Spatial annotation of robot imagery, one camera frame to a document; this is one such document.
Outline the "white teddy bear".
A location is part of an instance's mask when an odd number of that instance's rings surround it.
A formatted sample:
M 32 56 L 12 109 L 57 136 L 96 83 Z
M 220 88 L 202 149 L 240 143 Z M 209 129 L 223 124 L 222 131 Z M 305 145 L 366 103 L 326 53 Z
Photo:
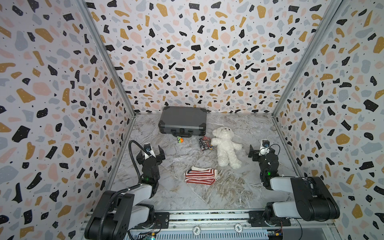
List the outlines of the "white teddy bear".
M 232 138 L 235 133 L 229 127 L 220 127 L 213 130 L 211 145 L 217 149 L 217 160 L 220 167 L 230 166 L 233 169 L 239 169 L 242 162 L 237 158 L 236 151 L 242 149 L 242 145 L 234 143 Z

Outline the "red white striped knit sweater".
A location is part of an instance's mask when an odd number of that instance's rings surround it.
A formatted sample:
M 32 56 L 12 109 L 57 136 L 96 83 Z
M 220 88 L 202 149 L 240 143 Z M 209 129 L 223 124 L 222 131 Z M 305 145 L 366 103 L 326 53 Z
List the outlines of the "red white striped knit sweater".
M 218 178 L 218 170 L 212 168 L 191 167 L 185 173 L 185 182 L 192 184 L 212 185 Z

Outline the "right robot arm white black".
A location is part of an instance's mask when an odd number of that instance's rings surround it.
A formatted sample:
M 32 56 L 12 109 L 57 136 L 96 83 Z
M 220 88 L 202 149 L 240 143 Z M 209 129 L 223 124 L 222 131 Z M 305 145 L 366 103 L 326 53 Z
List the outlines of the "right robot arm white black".
M 340 217 L 340 208 L 320 177 L 279 175 L 278 153 L 269 141 L 262 141 L 258 150 L 250 146 L 249 158 L 259 163 L 260 179 L 267 190 L 293 194 L 290 201 L 267 203 L 262 216 L 250 220 L 250 224 L 264 220 L 275 226 L 287 219 L 326 222 Z

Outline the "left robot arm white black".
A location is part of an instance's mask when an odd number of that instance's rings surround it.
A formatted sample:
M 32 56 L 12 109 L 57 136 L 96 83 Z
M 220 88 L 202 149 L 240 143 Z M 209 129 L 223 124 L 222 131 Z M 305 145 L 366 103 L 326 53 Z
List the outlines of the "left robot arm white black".
M 155 221 L 154 207 L 144 204 L 152 198 L 159 187 L 159 165 L 165 160 L 159 148 L 155 155 L 152 146 L 146 144 L 136 157 L 142 166 L 141 182 L 119 191 L 102 194 L 85 228 L 87 240 L 123 240 L 129 230 L 138 225 L 151 226 Z

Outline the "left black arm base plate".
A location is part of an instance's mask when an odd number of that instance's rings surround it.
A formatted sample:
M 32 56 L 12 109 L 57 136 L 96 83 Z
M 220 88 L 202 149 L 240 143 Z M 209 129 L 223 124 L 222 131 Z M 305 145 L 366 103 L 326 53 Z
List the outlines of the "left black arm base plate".
M 146 222 L 135 226 L 134 230 L 168 229 L 170 212 L 155 212 Z

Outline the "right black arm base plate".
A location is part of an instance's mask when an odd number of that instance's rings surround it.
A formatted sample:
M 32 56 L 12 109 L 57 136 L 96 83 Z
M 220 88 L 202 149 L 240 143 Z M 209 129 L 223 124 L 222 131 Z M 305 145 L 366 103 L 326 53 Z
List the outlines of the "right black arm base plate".
M 262 210 L 249 211 L 248 223 L 252 227 L 290 227 L 291 222 L 288 218 L 281 218 L 275 216 L 273 212 L 267 212 Z

